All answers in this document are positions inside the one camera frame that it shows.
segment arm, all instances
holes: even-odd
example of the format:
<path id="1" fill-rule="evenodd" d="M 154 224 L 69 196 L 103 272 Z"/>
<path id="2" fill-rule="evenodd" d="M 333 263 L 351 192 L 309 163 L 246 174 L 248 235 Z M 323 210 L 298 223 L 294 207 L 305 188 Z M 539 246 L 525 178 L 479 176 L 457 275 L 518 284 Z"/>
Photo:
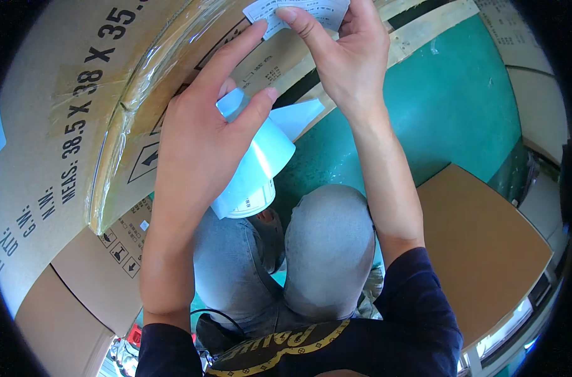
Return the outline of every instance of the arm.
<path id="1" fill-rule="evenodd" d="M 165 323 L 190 331 L 189 307 L 195 293 L 193 233 L 233 177 L 267 119 L 277 91 L 261 90 L 231 123 L 215 102 L 236 87 L 228 76 L 266 29 L 266 21 L 255 22 L 217 51 L 166 110 L 140 275 L 144 325 Z"/>
<path id="2" fill-rule="evenodd" d="M 279 8 L 277 14 L 301 35 L 326 93 L 349 121 L 387 267 L 404 252 L 424 247 L 420 200 L 383 100 L 387 30 L 372 0 L 351 0 L 338 41 L 302 9 Z"/>

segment printed logo on shirt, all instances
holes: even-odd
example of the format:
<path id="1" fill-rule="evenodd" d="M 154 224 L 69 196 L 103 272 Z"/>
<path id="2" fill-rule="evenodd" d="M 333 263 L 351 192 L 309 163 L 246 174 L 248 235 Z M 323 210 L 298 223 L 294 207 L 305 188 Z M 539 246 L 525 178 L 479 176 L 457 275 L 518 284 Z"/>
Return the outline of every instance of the printed logo on shirt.
<path id="1" fill-rule="evenodd" d="M 349 323 L 350 320 L 321 323 L 302 328 L 295 334 L 278 332 L 240 343 L 217 360 L 206 375 L 243 377 L 265 372 L 276 366 L 283 355 L 303 355 L 324 348 L 338 338 Z"/>

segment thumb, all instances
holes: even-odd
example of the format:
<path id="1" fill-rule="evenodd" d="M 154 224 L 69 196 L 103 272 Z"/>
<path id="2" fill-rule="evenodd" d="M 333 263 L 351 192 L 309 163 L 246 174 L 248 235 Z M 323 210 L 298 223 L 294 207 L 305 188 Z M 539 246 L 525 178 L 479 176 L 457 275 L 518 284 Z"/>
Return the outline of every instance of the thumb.
<path id="1" fill-rule="evenodd" d="M 240 115 L 230 123 L 232 132 L 241 133 L 243 138 L 252 140 L 260 126 L 267 120 L 277 96 L 277 89 L 274 87 L 266 87 L 253 95 Z"/>
<path id="2" fill-rule="evenodd" d="M 275 14 L 286 22 L 305 41 L 315 57 L 336 43 L 323 26 L 309 12 L 298 7 L 279 7 Z"/>

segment arrow symbol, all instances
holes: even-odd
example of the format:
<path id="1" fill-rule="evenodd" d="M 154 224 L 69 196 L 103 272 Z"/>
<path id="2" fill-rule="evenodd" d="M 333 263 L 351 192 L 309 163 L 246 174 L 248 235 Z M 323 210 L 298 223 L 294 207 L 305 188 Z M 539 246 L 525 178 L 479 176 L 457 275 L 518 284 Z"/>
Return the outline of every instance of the arrow symbol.
<path id="1" fill-rule="evenodd" d="M 154 160 L 156 160 L 158 158 L 158 151 L 154 151 L 154 153 L 152 153 L 148 158 L 146 158 L 146 160 L 144 162 L 142 162 L 144 165 L 149 166 Z"/>

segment left hand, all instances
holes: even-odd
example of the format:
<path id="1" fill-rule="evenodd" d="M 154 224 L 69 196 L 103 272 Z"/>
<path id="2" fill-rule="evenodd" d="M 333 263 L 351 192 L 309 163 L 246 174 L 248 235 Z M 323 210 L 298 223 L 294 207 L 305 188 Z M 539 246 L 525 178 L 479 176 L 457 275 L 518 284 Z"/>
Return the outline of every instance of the left hand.
<path id="1" fill-rule="evenodd" d="M 215 106 L 236 87 L 229 75 L 266 29 L 265 20 L 253 23 L 219 49 L 191 86 L 170 101 L 162 126 L 152 226 L 193 232 L 267 119 L 278 95 L 272 87 L 254 95 L 231 123 Z"/>

